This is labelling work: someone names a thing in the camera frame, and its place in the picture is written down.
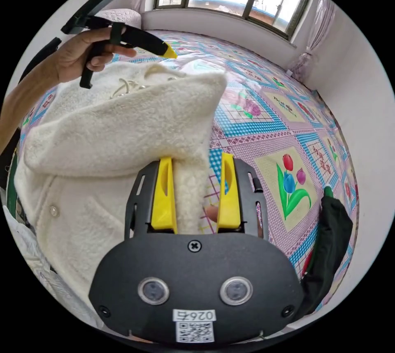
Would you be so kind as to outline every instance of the bedsheet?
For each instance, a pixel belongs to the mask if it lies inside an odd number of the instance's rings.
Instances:
[[[330,184],[334,196],[346,207],[353,233],[332,288],[318,311],[344,277],[358,230],[358,187],[346,142],[333,115],[317,92],[251,51],[197,34],[151,32],[169,43],[179,57],[164,60],[137,49],[136,57],[115,55],[113,61],[163,61],[190,73],[225,70],[228,77],[211,132],[205,206],[219,201],[222,152],[251,164],[267,200],[269,240],[288,256],[299,278],[315,242],[323,187]],[[25,117],[18,152],[55,96],[56,88],[49,90]],[[15,202],[16,216],[23,219],[17,198]],[[215,223],[204,210],[200,219],[202,234],[215,233]]]

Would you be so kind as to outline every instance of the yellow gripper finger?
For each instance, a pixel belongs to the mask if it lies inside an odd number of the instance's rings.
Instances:
[[[173,230],[174,234],[177,234],[173,164],[171,157],[164,157],[159,162],[158,178],[153,197],[151,227],[155,231]]]
[[[225,194],[225,182],[228,192]],[[217,218],[217,232],[222,229],[237,229],[240,227],[240,205],[237,178],[233,156],[222,153],[221,163],[221,189]]]

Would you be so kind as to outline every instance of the trigger handle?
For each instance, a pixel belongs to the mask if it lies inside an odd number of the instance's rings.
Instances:
[[[81,80],[79,81],[80,87],[84,89],[92,88],[92,75],[93,71],[91,71],[86,64],[91,61],[94,57],[100,56],[104,52],[104,48],[107,44],[119,45],[121,43],[122,29],[125,26],[124,23],[113,23],[111,27],[111,34],[109,40],[94,42],[91,50],[88,53],[88,57],[86,58],[85,66],[82,71]]]
[[[84,89],[90,89],[92,88],[92,75],[93,71],[91,71],[86,64],[91,61],[94,57],[100,56],[104,52],[105,46],[109,43],[108,40],[105,41],[99,41],[99,42],[94,42],[92,45],[91,50],[88,53],[88,57],[86,58],[85,66],[84,69],[82,70],[82,75],[81,79],[79,81],[80,87]]]

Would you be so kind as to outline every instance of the finger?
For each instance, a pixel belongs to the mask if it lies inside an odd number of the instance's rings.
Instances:
[[[122,56],[126,56],[126,57],[134,57],[137,54],[136,50],[130,48],[124,48],[120,45],[106,45],[104,50],[106,52],[121,54]]]
[[[90,62],[86,64],[88,69],[90,69],[92,72],[100,72],[102,71],[105,66],[104,65],[92,65]]]
[[[210,220],[216,223],[218,218],[218,207],[213,205],[208,206],[206,208],[206,215]]]
[[[93,43],[99,41],[105,41],[110,39],[111,27],[98,28],[96,30],[88,30],[80,32],[74,38],[70,39],[69,42],[73,44],[73,51],[75,55],[82,55],[85,50]]]
[[[112,53],[102,53],[100,56],[94,57],[90,63],[92,65],[105,65],[111,62],[113,57]]]

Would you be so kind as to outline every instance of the yellow gripper tip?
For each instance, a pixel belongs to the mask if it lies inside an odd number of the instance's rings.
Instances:
[[[167,45],[167,50],[166,50],[165,54],[162,57],[164,57],[164,58],[177,58],[177,54],[172,49],[172,47],[167,42],[163,42],[163,43]]]

